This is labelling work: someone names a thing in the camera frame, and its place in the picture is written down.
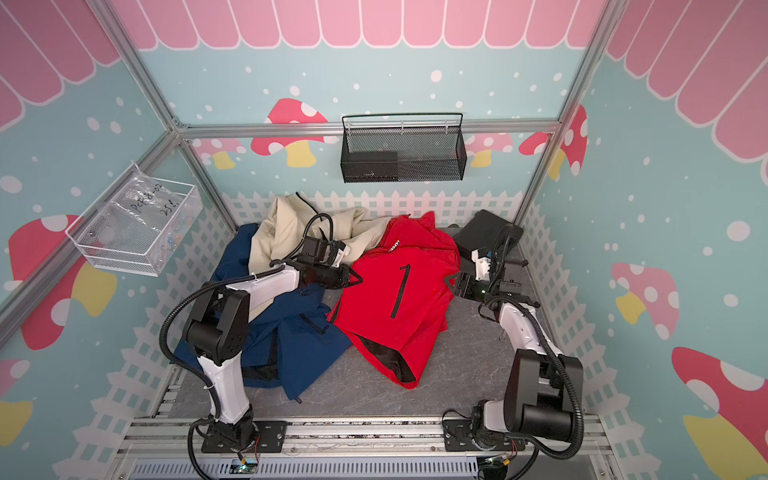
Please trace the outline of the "red jacket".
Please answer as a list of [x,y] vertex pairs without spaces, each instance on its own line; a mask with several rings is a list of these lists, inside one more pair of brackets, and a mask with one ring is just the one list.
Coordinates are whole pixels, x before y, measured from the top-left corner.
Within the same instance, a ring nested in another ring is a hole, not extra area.
[[433,211],[396,217],[378,245],[352,265],[362,282],[343,290],[327,316],[393,383],[419,385],[454,298],[461,258]]

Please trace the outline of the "blue jacket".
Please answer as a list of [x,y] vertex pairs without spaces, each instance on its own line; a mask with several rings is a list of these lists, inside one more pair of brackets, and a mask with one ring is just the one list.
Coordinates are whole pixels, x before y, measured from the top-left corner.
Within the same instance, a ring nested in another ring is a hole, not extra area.
[[[223,281],[248,273],[252,237],[258,224],[241,227],[226,247],[212,281]],[[205,320],[216,327],[231,286],[219,287],[193,303],[214,300]],[[351,346],[339,328],[327,320],[331,308],[323,303],[325,287],[313,283],[278,296],[271,306],[248,324],[241,356],[243,383],[251,388],[282,387],[295,400]],[[174,354],[202,371],[196,349],[180,340]]]

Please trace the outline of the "beige jacket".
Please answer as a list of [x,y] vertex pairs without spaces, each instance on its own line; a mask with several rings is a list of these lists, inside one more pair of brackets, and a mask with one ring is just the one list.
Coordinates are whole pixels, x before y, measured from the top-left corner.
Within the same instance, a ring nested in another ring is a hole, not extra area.
[[297,194],[277,198],[251,238],[248,271],[261,273],[277,260],[297,259],[311,238],[342,245],[331,258],[334,266],[350,268],[382,240],[391,219],[368,219],[364,208],[322,214]]

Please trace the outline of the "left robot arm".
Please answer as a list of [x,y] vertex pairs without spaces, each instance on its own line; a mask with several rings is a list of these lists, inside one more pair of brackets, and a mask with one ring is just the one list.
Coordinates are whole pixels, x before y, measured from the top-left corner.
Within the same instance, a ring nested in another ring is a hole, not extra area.
[[212,279],[168,314],[159,334],[163,355],[197,376],[211,399],[188,432],[202,437],[205,453],[279,451],[246,389],[280,386],[299,400],[351,345],[322,302],[325,291],[362,282],[343,261],[349,247],[332,216],[312,216],[296,247],[247,273],[246,243],[257,229],[235,236]]

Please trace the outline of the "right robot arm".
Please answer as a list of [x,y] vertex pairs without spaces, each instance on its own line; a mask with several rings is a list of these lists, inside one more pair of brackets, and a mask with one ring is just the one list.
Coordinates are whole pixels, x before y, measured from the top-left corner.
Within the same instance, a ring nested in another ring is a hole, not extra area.
[[514,349],[503,397],[479,401],[461,418],[464,429],[454,420],[441,423],[446,441],[461,447],[490,452],[531,445],[534,458],[569,460],[585,435],[583,366],[552,343],[536,316],[539,303],[504,285],[507,257],[521,234],[513,224],[502,226],[491,247],[472,251],[475,272],[459,274],[452,285],[478,302],[477,313],[501,327]]

